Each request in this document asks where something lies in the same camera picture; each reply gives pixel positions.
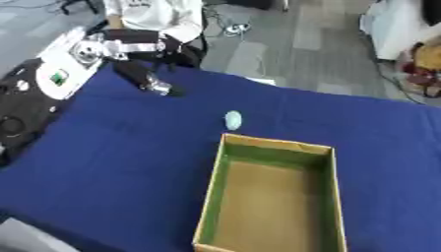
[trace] table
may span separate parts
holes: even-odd
[[[222,117],[235,109],[239,134],[337,149],[349,251],[441,251],[438,108],[191,69],[159,75],[187,96],[141,93],[109,66],[98,72],[0,172],[0,209],[81,237],[83,251],[99,251],[86,248],[92,241],[114,251],[191,251]]]

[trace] gray floor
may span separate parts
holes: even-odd
[[[95,1],[102,9],[100,0]],[[16,5],[30,5],[29,2],[21,0]],[[50,2],[32,0],[32,5]],[[407,100],[396,87],[378,77],[370,60],[369,43],[358,31],[358,17],[371,2],[290,0],[287,13],[281,7],[260,11],[218,5],[214,8],[225,22],[250,23],[252,30],[244,36],[217,36],[221,30],[216,20],[211,19],[206,30],[211,50],[203,68],[274,79],[281,87]],[[102,12],[93,15],[82,3],[71,10],[71,16],[64,16],[48,13],[47,8],[0,7],[0,74],[36,55],[58,34],[78,25],[90,27],[103,19]],[[439,102],[418,95],[413,98]]]

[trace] open box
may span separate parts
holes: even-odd
[[[331,147],[224,134],[198,252],[346,252]]]

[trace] person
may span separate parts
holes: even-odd
[[[104,0],[111,29],[157,31],[181,43],[203,29],[202,0]]]

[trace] cable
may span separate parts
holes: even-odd
[[[2,4],[12,4],[12,3],[16,3],[20,0],[5,0],[5,1],[0,1],[0,5]]]
[[[366,37],[367,40],[370,41],[370,39],[368,38],[368,36],[366,36],[365,34],[364,34],[363,36]],[[410,101],[412,101],[412,102],[414,102],[414,103],[416,103],[416,104],[427,105],[427,104],[424,103],[424,102],[421,102],[421,101],[418,101],[418,100],[414,99],[414,98],[409,94],[409,92],[406,91],[406,90],[403,88],[403,86],[401,85],[400,81],[397,80],[397,78],[392,77],[392,79],[391,79],[391,78],[387,77],[386,75],[384,75],[383,71],[381,71],[380,63],[377,62],[377,60],[376,60],[375,53],[374,53],[374,51],[373,51],[372,42],[369,43],[369,45],[366,45],[366,44],[365,44],[365,41],[366,41],[366,39],[363,39],[363,40],[362,40],[362,43],[365,45],[366,49],[369,51],[369,59],[370,59],[370,60],[372,61],[372,63],[374,64],[374,67],[375,67],[375,70],[376,70],[376,72],[377,72],[377,75],[378,75],[381,79],[383,79],[383,80],[387,81],[388,83],[394,85],[399,91],[401,91],[401,92],[405,95],[405,97],[406,97],[408,100],[410,100]]]
[[[218,27],[220,28],[220,32],[218,34],[206,35],[206,37],[220,37],[223,35],[223,32],[228,27],[224,20],[226,17],[220,14],[214,7],[205,6],[203,11],[205,12],[207,19],[215,19]]]
[[[377,74],[378,74],[383,80],[385,80],[385,81],[389,82],[390,84],[394,85],[399,91],[401,91],[401,92],[405,95],[405,97],[406,97],[408,100],[410,100],[410,101],[412,101],[412,102],[414,102],[414,103],[416,103],[416,104],[426,105],[426,103],[414,99],[414,98],[409,94],[409,92],[407,92],[407,91],[403,88],[403,86],[401,85],[400,81],[397,80],[397,78],[392,77],[392,79],[390,79],[390,78],[386,77],[386,76],[383,74],[383,72],[381,71],[381,69],[380,69],[380,65],[379,65],[377,62],[373,62],[373,63],[375,64],[375,69],[377,70]]]

